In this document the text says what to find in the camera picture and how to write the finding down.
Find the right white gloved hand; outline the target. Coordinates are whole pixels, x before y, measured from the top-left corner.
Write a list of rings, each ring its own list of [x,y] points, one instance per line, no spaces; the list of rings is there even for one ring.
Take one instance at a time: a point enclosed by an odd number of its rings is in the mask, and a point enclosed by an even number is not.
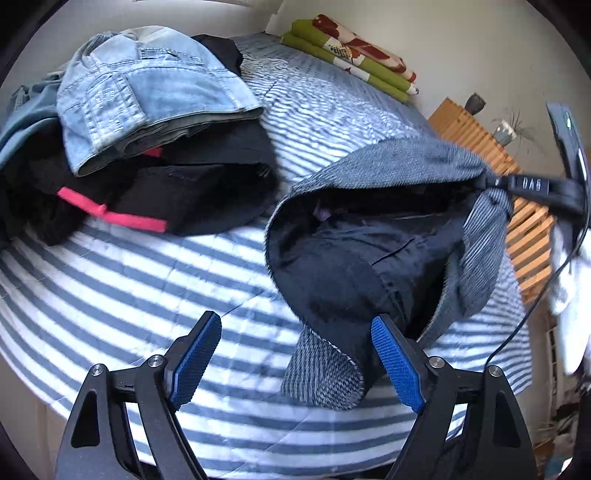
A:
[[[578,253],[552,283],[549,308],[556,317],[558,351],[566,375],[590,377],[590,231]]]

